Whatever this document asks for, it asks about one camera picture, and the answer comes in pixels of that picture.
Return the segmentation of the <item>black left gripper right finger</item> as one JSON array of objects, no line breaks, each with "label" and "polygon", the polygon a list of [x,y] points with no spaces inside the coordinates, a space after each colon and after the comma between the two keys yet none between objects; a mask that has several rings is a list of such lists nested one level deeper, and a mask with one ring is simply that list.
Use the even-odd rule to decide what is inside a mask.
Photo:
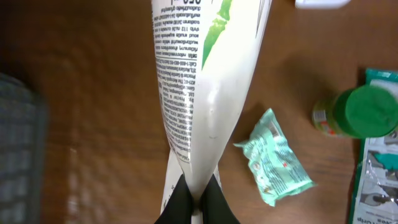
[{"label": "black left gripper right finger", "polygon": [[201,196],[203,224],[240,224],[231,211],[214,175]]}]

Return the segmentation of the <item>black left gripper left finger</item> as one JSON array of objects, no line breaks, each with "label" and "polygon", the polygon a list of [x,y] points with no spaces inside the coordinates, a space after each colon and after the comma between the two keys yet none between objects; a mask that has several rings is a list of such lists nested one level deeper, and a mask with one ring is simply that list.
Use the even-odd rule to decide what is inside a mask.
[{"label": "black left gripper left finger", "polygon": [[155,224],[191,224],[193,199],[182,174]]}]

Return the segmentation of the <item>mint green small packet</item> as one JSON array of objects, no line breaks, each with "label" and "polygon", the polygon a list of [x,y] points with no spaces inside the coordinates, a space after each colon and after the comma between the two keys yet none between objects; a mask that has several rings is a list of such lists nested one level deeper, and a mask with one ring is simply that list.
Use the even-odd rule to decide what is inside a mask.
[{"label": "mint green small packet", "polygon": [[315,186],[289,147],[272,109],[262,115],[248,140],[234,146],[243,150],[262,200],[272,207],[286,196]]}]

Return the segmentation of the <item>white tube with tan cap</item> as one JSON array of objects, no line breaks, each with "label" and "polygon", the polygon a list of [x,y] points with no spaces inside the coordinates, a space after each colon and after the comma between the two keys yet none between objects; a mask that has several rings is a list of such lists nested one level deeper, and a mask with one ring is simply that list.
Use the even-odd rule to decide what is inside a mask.
[{"label": "white tube with tan cap", "polygon": [[155,0],[159,99],[170,146],[164,211],[183,174],[203,223],[201,196],[243,110],[271,9],[270,0]]}]

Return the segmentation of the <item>green 3M wipes packet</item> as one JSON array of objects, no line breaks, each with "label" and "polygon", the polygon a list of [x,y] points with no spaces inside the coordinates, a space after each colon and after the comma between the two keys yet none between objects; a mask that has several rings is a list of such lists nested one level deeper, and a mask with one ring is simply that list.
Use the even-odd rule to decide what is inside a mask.
[{"label": "green 3M wipes packet", "polygon": [[362,139],[348,223],[397,223],[397,130]]}]

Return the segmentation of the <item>green lid jar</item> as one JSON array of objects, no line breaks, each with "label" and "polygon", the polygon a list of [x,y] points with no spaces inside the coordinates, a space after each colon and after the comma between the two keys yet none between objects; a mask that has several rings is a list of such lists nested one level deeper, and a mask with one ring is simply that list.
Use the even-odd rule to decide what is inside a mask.
[{"label": "green lid jar", "polygon": [[312,110],[314,127],[333,137],[379,138],[397,128],[397,100],[373,85],[352,88],[318,101]]}]

